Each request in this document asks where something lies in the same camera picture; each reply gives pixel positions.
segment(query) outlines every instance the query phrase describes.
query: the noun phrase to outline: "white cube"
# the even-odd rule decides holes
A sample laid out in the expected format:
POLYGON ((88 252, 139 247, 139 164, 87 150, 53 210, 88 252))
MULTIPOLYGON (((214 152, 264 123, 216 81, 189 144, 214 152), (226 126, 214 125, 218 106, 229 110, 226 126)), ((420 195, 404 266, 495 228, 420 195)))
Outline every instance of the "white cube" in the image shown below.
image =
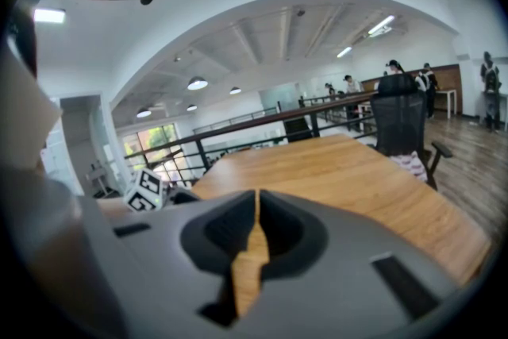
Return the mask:
POLYGON ((153 171, 143 168, 136 173, 132 188, 125 194, 125 204, 135 212, 160 210, 163 207, 162 179, 153 171))

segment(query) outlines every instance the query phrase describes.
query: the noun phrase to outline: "mesh chair back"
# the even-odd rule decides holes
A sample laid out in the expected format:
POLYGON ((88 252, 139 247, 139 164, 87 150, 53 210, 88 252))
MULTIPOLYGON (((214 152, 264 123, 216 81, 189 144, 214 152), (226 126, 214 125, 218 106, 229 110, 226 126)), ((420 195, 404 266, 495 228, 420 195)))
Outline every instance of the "mesh chair back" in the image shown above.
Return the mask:
POLYGON ((371 107, 377 126, 376 150, 385 156, 423 155, 426 95, 415 91, 400 95, 374 95, 371 107))

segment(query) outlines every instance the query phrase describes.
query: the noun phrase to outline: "black rubber pad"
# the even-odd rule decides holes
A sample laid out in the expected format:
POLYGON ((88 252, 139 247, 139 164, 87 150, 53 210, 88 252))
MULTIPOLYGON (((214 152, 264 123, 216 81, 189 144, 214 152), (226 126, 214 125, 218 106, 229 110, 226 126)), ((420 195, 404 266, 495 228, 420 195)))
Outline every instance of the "black rubber pad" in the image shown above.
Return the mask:
POLYGON ((372 261, 372 266, 412 318, 420 318, 439 305, 434 296, 395 256, 372 261))

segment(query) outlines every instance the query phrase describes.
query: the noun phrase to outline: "wooden counter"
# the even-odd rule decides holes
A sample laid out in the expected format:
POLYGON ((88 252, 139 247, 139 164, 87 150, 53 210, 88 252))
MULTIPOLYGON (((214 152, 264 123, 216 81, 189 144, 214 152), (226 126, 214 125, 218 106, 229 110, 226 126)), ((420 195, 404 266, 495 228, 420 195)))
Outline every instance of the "wooden counter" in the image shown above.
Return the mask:
MULTIPOLYGON (((484 232, 445 197, 344 135, 223 157, 193 192, 208 199, 261 188, 366 215, 429 254, 460 285, 477 272, 490 248, 484 232)), ((240 314, 258 295, 260 267, 267 260, 267 242, 256 223, 248 251, 233 264, 240 314)))

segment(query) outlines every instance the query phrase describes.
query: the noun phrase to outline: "person in black jacket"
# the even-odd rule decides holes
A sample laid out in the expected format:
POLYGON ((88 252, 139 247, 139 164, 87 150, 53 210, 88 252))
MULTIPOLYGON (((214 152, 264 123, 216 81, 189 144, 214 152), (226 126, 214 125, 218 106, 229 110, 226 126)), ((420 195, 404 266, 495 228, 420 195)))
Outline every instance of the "person in black jacket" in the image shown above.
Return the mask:
POLYGON ((427 117, 432 119, 434 117, 434 103, 436 101, 437 79, 434 73, 430 70, 430 64, 425 63, 423 66, 423 75, 421 76, 427 87, 427 117))
POLYGON ((499 69, 494 65, 491 54, 487 51, 483 54, 485 62, 482 64, 480 75, 482 81, 485 84, 483 91, 485 97, 486 116, 485 122, 487 128, 492 131, 498 132, 499 130, 499 88, 501 83, 499 82, 499 69))

